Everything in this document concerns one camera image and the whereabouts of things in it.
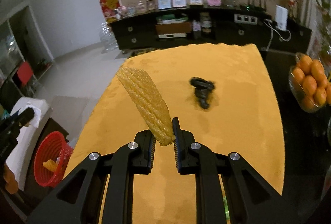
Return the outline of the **person left hand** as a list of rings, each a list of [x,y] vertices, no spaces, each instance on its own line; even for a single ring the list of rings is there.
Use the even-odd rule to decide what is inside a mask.
[[[5,189],[10,194],[16,194],[18,192],[18,183],[15,179],[15,174],[6,164],[4,164],[3,179],[5,181]]]

